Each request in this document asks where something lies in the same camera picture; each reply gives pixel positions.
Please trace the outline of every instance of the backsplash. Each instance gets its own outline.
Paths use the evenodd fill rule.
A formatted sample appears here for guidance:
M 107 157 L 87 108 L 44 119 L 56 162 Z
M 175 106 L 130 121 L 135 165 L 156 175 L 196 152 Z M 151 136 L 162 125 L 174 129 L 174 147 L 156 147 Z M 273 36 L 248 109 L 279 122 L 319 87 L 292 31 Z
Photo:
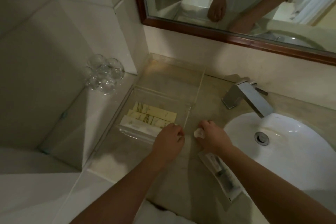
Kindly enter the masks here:
M 145 26 L 150 53 L 206 65 L 218 78 L 250 77 L 263 90 L 336 110 L 336 67 Z

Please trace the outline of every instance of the faucet spout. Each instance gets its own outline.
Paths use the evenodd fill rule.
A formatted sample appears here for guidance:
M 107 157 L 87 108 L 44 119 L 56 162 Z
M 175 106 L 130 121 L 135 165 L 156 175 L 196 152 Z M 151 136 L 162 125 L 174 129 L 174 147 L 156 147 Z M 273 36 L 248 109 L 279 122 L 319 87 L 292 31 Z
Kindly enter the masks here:
M 273 107 L 247 81 L 234 84 L 222 98 L 222 102 L 228 109 L 231 109 L 237 106 L 242 99 L 252 107 L 260 118 L 264 118 L 274 112 Z

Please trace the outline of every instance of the sink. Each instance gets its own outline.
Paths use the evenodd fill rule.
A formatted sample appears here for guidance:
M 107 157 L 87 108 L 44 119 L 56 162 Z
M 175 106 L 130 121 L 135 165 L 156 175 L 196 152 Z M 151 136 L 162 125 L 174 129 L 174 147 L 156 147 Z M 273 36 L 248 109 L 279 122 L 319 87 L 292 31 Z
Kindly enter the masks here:
M 336 152 L 314 130 L 276 113 L 246 113 L 224 130 L 249 157 L 336 213 Z

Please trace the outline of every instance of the wooden mirror frame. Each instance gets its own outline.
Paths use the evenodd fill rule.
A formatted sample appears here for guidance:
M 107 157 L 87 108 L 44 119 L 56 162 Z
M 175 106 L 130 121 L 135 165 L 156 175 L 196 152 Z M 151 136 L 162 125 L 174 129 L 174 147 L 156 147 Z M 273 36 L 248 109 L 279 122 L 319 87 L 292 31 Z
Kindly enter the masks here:
M 333 52 L 319 51 L 295 45 L 289 46 L 289 44 L 279 43 L 278 45 L 274 44 L 274 41 L 264 40 L 254 36 L 245 36 L 228 31 L 220 31 L 164 18 L 152 17 L 147 14 L 145 0 L 136 0 L 136 2 L 140 20 L 143 25 L 336 66 L 336 53 Z

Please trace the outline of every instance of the beige stone countertop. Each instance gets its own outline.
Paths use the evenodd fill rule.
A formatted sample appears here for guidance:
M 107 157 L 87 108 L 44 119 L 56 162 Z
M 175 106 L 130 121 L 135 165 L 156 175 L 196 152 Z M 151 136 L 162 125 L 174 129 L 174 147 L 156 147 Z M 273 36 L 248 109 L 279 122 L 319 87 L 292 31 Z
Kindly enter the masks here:
M 200 120 L 213 120 L 224 127 L 233 118 L 252 112 L 242 101 L 228 110 L 221 98 L 231 82 L 205 76 L 195 107 L 185 127 L 185 145 L 176 160 L 163 171 L 150 188 L 147 199 L 198 224 L 267 223 L 249 197 L 241 193 L 232 203 L 198 157 L 200 146 L 193 132 Z M 275 112 L 289 116 L 314 129 L 336 149 L 336 111 L 270 93 L 267 101 Z M 150 152 L 151 145 L 125 136 L 113 126 L 100 145 L 90 170 L 117 182 Z

